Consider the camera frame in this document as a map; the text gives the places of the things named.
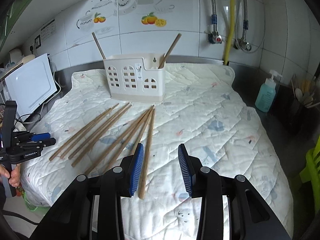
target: white plastic basket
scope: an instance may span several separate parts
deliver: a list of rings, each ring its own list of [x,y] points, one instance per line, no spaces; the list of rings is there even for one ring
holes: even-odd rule
[[[126,101],[162,102],[165,96],[164,54],[110,56],[103,61],[111,97]]]

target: white floor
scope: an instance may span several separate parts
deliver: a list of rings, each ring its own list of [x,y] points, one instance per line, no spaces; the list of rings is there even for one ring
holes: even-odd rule
[[[41,212],[31,212],[27,209],[22,197],[7,198],[4,205],[4,210],[18,213],[33,222],[39,223],[44,216]],[[5,216],[10,227],[15,231],[19,232],[27,237],[30,237],[36,226],[16,217]]]

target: orange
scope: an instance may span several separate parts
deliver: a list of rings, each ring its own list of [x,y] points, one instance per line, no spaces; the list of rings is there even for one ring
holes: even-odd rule
[[[147,17],[146,17],[146,18],[144,18],[144,19],[142,19],[142,20],[141,20],[141,22],[142,22],[142,24],[147,25],[147,24],[148,24],[148,22],[147,22]]]
[[[166,21],[165,19],[157,19],[157,20],[155,21],[155,25],[156,25],[157,27],[164,27],[164,26],[167,25],[167,21]]]
[[[148,16],[146,19],[147,19],[147,23],[155,24],[155,22],[158,19],[158,17],[156,17],[156,16]]]

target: yellow hose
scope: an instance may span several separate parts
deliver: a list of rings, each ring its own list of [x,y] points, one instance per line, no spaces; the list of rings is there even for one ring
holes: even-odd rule
[[[233,33],[235,32],[235,4],[236,4],[236,0],[230,0],[230,31],[228,35],[228,41],[226,44],[225,52],[224,52],[224,62],[223,62],[224,65],[228,64]]]

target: green plastic stool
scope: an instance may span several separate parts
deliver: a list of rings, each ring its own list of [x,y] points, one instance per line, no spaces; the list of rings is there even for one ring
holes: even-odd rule
[[[307,151],[307,165],[299,174],[302,183],[311,181],[315,214],[320,210],[320,155],[318,153],[314,148]]]

